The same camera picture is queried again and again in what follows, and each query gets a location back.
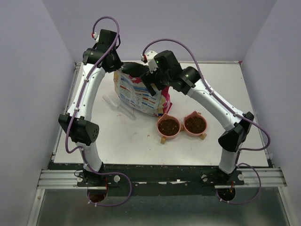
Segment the pet food bag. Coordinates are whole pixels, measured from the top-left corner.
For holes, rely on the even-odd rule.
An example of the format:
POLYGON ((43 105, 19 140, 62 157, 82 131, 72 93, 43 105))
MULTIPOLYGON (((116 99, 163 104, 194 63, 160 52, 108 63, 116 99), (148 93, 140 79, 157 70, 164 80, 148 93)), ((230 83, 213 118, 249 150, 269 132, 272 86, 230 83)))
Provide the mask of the pet food bag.
POLYGON ((147 90, 140 76, 148 72, 148 66, 137 62, 125 62, 114 72, 114 86, 118 97, 128 106, 150 116, 159 117, 172 107, 169 88, 158 90, 155 95, 147 90))

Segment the clear plastic scoop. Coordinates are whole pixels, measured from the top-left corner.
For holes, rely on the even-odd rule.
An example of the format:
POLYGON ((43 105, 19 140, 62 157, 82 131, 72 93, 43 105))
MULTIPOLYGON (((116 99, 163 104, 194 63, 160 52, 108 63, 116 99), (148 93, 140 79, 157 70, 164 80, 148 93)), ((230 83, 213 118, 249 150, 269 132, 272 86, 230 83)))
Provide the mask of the clear plastic scoop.
POLYGON ((135 115, 130 112, 128 109, 126 109, 122 104, 121 101, 117 98, 115 98, 112 95, 103 95, 104 101, 109 105, 110 109, 114 111, 118 111, 123 113, 125 116, 127 116, 131 120, 135 120, 135 115))

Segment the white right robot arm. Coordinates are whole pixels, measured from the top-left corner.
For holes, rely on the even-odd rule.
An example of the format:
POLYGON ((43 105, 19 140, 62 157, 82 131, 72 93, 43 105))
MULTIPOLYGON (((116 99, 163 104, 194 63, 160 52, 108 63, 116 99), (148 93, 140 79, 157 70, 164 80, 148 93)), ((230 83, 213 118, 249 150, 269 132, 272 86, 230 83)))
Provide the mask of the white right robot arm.
POLYGON ((155 95, 152 85, 158 90, 172 87, 201 104, 222 125, 225 131, 218 139, 222 155, 216 178, 219 183, 228 184, 233 180, 238 150, 246 140, 254 115, 251 112, 243 113, 232 106, 201 79, 194 67, 183 69, 170 50, 160 53, 149 50, 142 54, 141 61, 149 68, 141 79, 151 95, 155 95))

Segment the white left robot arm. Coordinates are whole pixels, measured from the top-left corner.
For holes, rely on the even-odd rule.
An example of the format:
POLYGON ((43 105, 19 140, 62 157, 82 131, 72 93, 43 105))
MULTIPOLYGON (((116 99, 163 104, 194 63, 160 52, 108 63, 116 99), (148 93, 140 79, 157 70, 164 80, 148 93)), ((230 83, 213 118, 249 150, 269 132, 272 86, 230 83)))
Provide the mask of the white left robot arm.
POLYGON ((59 115, 58 122, 66 133, 66 152, 80 151, 84 170, 90 172, 89 182, 99 186, 104 182, 104 174, 100 171, 103 162, 96 147, 100 129, 92 122, 92 110, 103 78, 121 68, 123 63, 116 51, 116 43, 120 40, 117 32, 102 29, 93 37, 95 45, 83 54, 80 82, 73 102, 67 113, 59 115))

